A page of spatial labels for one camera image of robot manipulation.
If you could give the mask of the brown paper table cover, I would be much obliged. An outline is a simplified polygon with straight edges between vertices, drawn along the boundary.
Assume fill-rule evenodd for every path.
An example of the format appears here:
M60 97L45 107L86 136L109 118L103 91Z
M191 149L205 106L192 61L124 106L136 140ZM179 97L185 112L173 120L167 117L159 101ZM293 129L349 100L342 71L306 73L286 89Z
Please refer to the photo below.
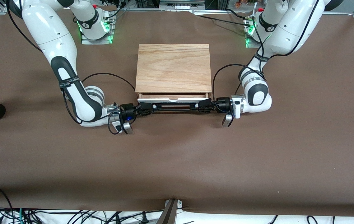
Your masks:
M354 19L323 15L264 68L272 107L76 124L42 53L0 15L0 188L14 208L354 216Z

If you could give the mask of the wooden drawer cabinet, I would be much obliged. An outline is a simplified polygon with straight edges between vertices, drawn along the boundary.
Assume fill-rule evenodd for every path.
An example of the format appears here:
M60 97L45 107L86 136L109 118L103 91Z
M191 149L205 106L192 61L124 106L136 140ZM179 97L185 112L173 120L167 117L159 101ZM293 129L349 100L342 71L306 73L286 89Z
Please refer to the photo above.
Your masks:
M140 44L135 91L139 100L209 98L209 44Z

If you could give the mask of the grey power strip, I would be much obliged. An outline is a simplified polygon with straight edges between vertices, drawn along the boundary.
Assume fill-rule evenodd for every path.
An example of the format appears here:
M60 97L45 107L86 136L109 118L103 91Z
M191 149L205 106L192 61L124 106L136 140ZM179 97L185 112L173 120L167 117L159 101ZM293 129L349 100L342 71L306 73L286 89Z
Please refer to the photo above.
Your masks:
M205 10L205 0L159 0L159 9Z

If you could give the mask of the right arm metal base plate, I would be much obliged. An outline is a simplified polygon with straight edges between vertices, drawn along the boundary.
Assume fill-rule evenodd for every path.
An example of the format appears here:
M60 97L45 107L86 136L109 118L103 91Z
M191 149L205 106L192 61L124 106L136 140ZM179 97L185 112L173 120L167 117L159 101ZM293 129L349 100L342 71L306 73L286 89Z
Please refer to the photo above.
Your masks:
M82 44L111 44L114 38L116 16L113 12L96 8L97 20L92 24L78 21Z

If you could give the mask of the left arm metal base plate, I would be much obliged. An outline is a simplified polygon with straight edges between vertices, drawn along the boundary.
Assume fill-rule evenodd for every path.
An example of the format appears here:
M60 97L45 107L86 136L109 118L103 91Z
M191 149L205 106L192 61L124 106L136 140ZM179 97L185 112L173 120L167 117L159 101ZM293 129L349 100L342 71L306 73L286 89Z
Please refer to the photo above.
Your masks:
M269 34L265 31L265 28L259 22L260 12L257 12L254 16L246 17L244 24L247 25L244 28L245 40L247 48L259 48L260 41L264 42Z

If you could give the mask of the silver metal tool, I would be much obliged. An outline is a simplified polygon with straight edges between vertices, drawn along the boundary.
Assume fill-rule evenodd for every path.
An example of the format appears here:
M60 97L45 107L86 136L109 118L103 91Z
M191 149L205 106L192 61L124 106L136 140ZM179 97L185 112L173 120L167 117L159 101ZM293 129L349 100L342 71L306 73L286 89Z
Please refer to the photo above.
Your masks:
M204 100L210 94L205 93L139 93L138 103L147 102L156 105L156 112L161 113L178 113L178 112L194 112L198 109L195 104Z

